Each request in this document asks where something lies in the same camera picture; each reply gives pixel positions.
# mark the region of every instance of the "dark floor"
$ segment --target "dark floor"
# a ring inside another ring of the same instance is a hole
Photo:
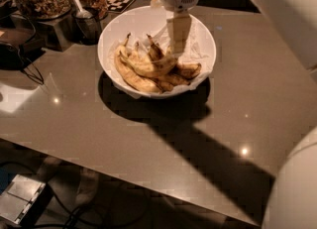
[[[0,164],[11,162],[5,165],[7,171],[26,173],[32,177],[30,169],[36,172],[45,157],[0,140]],[[79,172],[80,167],[70,163],[62,163],[57,168],[48,182],[55,196],[45,210],[41,210],[36,226],[30,228],[256,228],[103,174],[100,175],[98,191],[91,205],[75,210],[70,217],[69,211],[75,208]]]

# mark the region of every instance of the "bowl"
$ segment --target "bowl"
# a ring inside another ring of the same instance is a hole
[[[150,46],[147,34],[150,34],[155,43],[159,43],[165,51],[168,44],[168,32],[166,18],[170,13],[164,8],[141,7],[127,11],[113,19],[102,31],[98,43],[98,57],[101,66],[111,78],[118,89],[126,92],[134,98],[148,97],[152,99],[165,99],[179,95],[188,90],[194,90],[212,72],[216,59],[216,45],[209,30],[195,17],[190,15],[191,27],[187,40],[188,49],[184,54],[178,55],[180,62],[200,62],[202,65],[198,76],[193,78],[189,85],[177,85],[172,91],[162,94],[138,91],[127,84],[117,71],[114,64],[114,51],[131,33],[127,44],[130,51],[134,43],[138,41],[143,54]]]

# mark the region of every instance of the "power adapter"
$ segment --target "power adapter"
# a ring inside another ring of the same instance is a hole
[[[0,220],[9,226],[34,225],[51,198],[44,182],[0,169]]]

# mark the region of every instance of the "countertop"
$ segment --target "countertop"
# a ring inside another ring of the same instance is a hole
[[[0,70],[0,138],[260,225],[278,170],[316,126],[317,85],[262,14],[190,12],[217,47],[196,90],[135,100],[96,46],[46,50],[35,61],[46,85]]]

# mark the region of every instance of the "white bowl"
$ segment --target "white bowl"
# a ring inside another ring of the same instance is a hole
[[[146,93],[136,90],[127,84],[121,75],[118,73],[113,58],[115,47],[122,42],[126,36],[131,33],[128,43],[128,48],[131,49],[136,40],[144,40],[143,44],[147,45],[147,34],[150,34],[154,39],[162,39],[159,35],[166,30],[166,17],[168,14],[163,8],[152,8],[150,6],[141,7],[127,11],[112,20],[103,30],[98,43],[99,61],[112,79],[114,85],[131,95],[134,98],[142,96],[153,99],[164,99],[183,93],[188,90],[196,89],[196,87],[206,79],[212,71],[216,59],[216,45],[214,39],[208,29],[195,17],[191,16],[192,28],[189,32],[189,37],[195,44],[195,49],[199,50],[199,57],[196,56],[192,60],[179,57],[179,61],[198,61],[202,64],[201,72],[196,76],[189,85],[178,85],[171,92],[163,94]],[[164,49],[165,41],[160,41],[160,46]]]

